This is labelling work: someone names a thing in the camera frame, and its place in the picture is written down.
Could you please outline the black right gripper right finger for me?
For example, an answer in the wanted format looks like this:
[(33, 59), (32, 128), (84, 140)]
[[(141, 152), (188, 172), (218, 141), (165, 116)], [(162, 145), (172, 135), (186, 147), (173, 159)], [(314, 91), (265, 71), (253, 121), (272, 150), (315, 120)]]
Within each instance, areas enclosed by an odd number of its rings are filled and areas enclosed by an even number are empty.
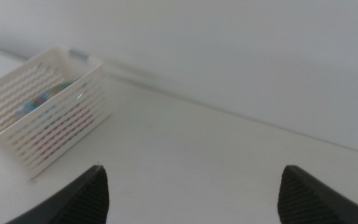
[(294, 165), (283, 170), (277, 212), (281, 223), (358, 224), (358, 204)]

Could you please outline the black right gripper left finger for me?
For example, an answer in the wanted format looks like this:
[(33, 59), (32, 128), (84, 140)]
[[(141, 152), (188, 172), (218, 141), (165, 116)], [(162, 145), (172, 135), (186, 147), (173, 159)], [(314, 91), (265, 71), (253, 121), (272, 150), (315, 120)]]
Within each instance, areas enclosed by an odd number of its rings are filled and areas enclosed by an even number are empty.
[(102, 165), (94, 165), (66, 187), (9, 223), (105, 224), (108, 211), (107, 173)]

